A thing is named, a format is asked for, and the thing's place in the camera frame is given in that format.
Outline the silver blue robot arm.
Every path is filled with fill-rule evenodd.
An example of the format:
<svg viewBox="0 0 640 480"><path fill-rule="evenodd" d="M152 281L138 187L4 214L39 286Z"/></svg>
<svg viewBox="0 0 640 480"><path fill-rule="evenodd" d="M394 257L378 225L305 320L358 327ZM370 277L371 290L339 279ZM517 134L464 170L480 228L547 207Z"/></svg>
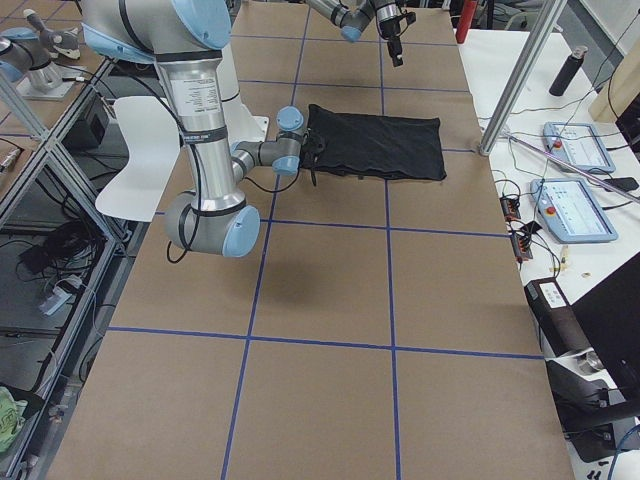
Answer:
<svg viewBox="0 0 640 480"><path fill-rule="evenodd" d="M342 37L351 43L357 42L366 28L374 23L379 37L386 42L392 65L399 67L404 64L401 22L405 21L409 26L416 19L415 13L405 8L405 1L360 1L354 9L334 0L310 0L306 4L338 27Z"/></svg>
<svg viewBox="0 0 640 480"><path fill-rule="evenodd" d="M195 185L166 213L172 244L224 257L247 255L259 235L260 215L238 184L256 166L297 177L301 112L293 106L279 111L273 141L230 147L218 82L231 34L223 1L85 1L82 9L84 38L94 51L154 66L189 150Z"/></svg>

